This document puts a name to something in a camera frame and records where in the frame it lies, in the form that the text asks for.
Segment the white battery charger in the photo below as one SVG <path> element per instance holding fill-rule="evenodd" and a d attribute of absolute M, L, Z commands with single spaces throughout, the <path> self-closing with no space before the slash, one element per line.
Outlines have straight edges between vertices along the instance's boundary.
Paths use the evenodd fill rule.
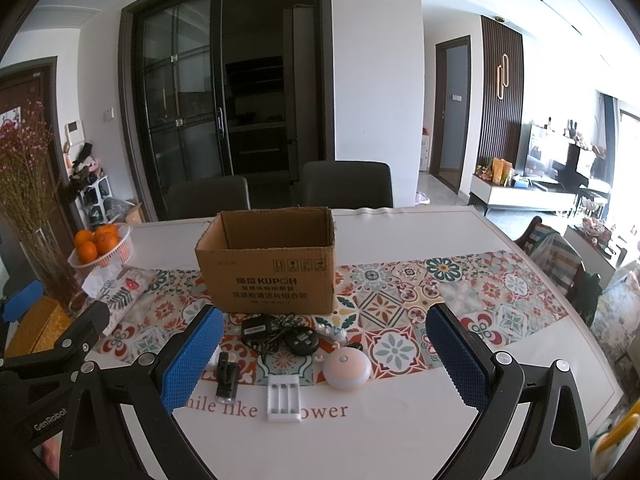
<path fill-rule="evenodd" d="M 302 420 L 298 376 L 268 376 L 267 420 L 268 422 L 300 422 Z"/>

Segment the black power adapter with cable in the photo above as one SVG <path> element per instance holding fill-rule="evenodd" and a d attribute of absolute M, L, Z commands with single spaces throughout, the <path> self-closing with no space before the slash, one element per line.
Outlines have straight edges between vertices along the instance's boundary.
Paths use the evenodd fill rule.
<path fill-rule="evenodd" d="M 276 353 L 286 332 L 299 326 L 299 320 L 292 314 L 275 316 L 258 314 L 246 318 L 241 323 L 241 342 L 258 356 Z"/>

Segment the white basket of oranges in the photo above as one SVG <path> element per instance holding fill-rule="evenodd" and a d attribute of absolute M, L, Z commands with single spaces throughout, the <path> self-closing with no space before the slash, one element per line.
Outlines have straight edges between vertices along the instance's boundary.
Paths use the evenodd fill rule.
<path fill-rule="evenodd" d="M 109 223 L 93 231 L 78 231 L 74 236 L 74 250 L 67 262 L 77 271 L 89 271 L 115 261 L 127 263 L 133 255 L 130 226 Z"/>

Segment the brown cardboard box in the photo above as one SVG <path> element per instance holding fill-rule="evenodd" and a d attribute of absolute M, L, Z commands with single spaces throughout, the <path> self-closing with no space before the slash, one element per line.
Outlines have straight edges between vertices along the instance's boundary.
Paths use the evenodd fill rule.
<path fill-rule="evenodd" d="M 213 304 L 228 313 L 327 315 L 335 229 L 323 207 L 223 211 L 195 246 Z"/>

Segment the striped side chair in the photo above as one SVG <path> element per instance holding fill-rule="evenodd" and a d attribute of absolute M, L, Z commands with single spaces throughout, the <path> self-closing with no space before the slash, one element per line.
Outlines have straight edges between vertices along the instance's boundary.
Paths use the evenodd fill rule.
<path fill-rule="evenodd" d="M 515 244 L 544 272 L 590 327 L 602 294 L 600 275 L 589 274 L 582 257 L 551 226 L 535 216 Z"/>

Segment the left dark dining chair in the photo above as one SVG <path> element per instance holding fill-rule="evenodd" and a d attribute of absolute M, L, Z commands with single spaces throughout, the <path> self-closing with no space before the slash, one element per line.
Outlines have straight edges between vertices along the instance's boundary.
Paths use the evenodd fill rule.
<path fill-rule="evenodd" d="M 250 210 L 247 180 L 240 176 L 195 179 L 173 185 L 167 194 L 167 219 L 215 217 L 221 211 Z"/>

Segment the dried flowers in vase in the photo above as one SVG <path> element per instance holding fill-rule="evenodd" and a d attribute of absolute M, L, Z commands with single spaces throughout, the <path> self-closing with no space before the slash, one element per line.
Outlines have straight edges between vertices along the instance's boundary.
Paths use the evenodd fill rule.
<path fill-rule="evenodd" d="M 1 124 L 1 217 L 21 242 L 46 294 L 67 308 L 78 292 L 55 238 L 50 217 L 58 206 L 58 181 L 49 153 L 52 130 L 39 101 Z"/>

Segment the white shoe rack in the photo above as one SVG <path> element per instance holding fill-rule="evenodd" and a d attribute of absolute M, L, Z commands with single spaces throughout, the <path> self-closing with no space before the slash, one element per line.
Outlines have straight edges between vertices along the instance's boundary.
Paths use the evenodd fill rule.
<path fill-rule="evenodd" d="M 84 214 L 86 225 L 90 228 L 110 222 L 105 201 L 113 197 L 110 182 L 104 174 L 88 174 L 79 185 L 78 200 Z"/>

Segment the black small flashlight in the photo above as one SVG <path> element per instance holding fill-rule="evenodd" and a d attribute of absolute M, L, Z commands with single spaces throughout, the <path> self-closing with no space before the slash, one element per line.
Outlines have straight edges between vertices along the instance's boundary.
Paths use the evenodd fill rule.
<path fill-rule="evenodd" d="M 235 404 L 240 367 L 229 352 L 221 352 L 216 367 L 216 399 L 220 403 Z"/>

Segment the dark glass cabinet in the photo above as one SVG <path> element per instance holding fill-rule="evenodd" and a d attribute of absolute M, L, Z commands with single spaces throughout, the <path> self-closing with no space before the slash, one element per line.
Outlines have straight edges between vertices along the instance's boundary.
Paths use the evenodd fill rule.
<path fill-rule="evenodd" d="M 242 177 L 255 208 L 298 203 L 334 159 L 331 0 L 138 0 L 118 78 L 134 187 L 150 220 L 205 178 Z"/>

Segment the right dark dining chair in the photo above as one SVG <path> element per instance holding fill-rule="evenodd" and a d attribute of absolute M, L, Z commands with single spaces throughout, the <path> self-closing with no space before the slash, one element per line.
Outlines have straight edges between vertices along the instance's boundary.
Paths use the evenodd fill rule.
<path fill-rule="evenodd" d="M 392 175 L 385 162 L 308 162 L 299 182 L 303 206 L 332 209 L 393 208 Z"/>

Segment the yellow woven box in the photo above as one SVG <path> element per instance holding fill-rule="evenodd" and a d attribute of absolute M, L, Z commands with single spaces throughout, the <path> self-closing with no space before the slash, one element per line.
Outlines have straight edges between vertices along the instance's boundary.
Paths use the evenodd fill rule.
<path fill-rule="evenodd" d="M 53 298 L 42 296 L 24 315 L 6 349 L 7 358 L 54 348 L 55 341 L 72 324 L 70 316 Z"/>

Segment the white tv console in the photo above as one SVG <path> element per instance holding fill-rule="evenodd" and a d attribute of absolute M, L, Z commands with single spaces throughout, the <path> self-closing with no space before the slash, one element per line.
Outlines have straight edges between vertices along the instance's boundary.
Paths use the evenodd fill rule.
<path fill-rule="evenodd" d="M 499 186 L 473 176 L 468 204 L 482 207 L 484 214 L 488 214 L 493 209 L 567 212 L 574 208 L 575 202 L 574 193 L 544 191 L 536 186 Z"/>

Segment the dark dining chair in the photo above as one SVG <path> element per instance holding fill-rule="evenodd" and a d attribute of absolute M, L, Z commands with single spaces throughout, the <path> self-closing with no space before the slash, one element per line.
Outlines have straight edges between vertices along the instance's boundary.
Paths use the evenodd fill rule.
<path fill-rule="evenodd" d="M 385 162 L 308 162 L 299 182 L 303 206 L 332 209 L 393 208 L 392 175 Z"/>
<path fill-rule="evenodd" d="M 195 179 L 173 185 L 167 194 L 167 219 L 215 217 L 221 211 L 250 210 L 247 180 L 240 176 Z"/>

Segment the floral fabric tissue cover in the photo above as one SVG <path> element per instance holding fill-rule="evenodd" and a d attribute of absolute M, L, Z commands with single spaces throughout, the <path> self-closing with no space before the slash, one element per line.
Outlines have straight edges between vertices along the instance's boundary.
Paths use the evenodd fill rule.
<path fill-rule="evenodd" d="M 93 300 L 103 302 L 110 312 L 110 320 L 102 335 L 111 335 L 116 325 L 129 312 L 155 278 L 155 272 L 112 263 L 98 266 L 84 279 L 81 289 Z"/>

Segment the small cardboard box on floor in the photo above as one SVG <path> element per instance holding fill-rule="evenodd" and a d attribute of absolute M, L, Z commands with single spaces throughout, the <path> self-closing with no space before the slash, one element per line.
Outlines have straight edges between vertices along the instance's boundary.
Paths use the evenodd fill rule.
<path fill-rule="evenodd" d="M 132 206 L 126 212 L 125 222 L 130 226 L 138 226 L 145 222 L 144 211 L 141 204 Z"/>

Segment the pink round deer lamp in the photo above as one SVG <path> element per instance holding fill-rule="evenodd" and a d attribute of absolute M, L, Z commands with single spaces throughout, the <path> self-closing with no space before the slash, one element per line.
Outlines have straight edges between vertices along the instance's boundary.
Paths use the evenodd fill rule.
<path fill-rule="evenodd" d="M 363 351 L 343 347 L 334 350 L 324 358 L 322 373 L 331 387 L 352 390 L 363 386 L 369 380 L 372 365 Z"/>

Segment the round black cable hub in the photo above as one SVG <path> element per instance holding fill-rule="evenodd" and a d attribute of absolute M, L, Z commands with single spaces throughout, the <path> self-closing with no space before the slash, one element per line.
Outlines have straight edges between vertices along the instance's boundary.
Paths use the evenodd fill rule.
<path fill-rule="evenodd" d="M 312 356 L 320 346 L 320 336 L 308 326 L 292 326 L 285 331 L 283 342 L 294 356 Z"/>

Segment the small white figurine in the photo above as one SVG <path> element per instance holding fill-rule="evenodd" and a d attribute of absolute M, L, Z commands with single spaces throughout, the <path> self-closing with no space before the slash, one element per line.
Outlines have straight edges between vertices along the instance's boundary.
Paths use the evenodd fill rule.
<path fill-rule="evenodd" d="M 332 342 L 332 344 L 344 344 L 347 341 L 347 332 L 344 328 L 333 325 L 325 318 L 315 318 L 314 322 L 319 336 Z"/>

